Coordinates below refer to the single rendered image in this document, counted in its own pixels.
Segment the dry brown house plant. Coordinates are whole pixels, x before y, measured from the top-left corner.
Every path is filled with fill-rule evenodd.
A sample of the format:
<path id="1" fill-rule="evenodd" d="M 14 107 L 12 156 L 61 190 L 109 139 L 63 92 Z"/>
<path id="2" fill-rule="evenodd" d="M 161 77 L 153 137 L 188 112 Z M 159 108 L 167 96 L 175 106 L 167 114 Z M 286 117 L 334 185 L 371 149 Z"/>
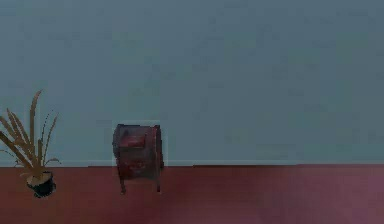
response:
<path id="1" fill-rule="evenodd" d="M 29 109 L 28 125 L 24 125 L 19 117 L 10 109 L 6 109 L 6 117 L 0 115 L 0 142 L 7 149 L 4 152 L 15 159 L 15 165 L 27 170 L 27 174 L 35 178 L 41 178 L 50 162 L 60 162 L 57 158 L 48 158 L 52 132 L 56 127 L 58 116 L 55 116 L 51 126 L 47 127 L 47 115 L 41 133 L 36 135 L 35 117 L 38 100 L 42 90 L 37 91 Z"/>

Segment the black plant pot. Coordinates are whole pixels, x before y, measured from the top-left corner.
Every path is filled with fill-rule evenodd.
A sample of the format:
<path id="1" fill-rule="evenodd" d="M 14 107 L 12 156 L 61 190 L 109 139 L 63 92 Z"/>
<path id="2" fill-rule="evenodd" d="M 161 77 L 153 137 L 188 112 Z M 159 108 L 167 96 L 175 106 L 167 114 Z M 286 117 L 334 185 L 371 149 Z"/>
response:
<path id="1" fill-rule="evenodd" d="M 56 190 L 53 173 L 44 171 L 40 180 L 34 176 L 28 177 L 27 187 L 34 191 L 34 196 L 36 198 L 43 198 L 51 195 Z"/>

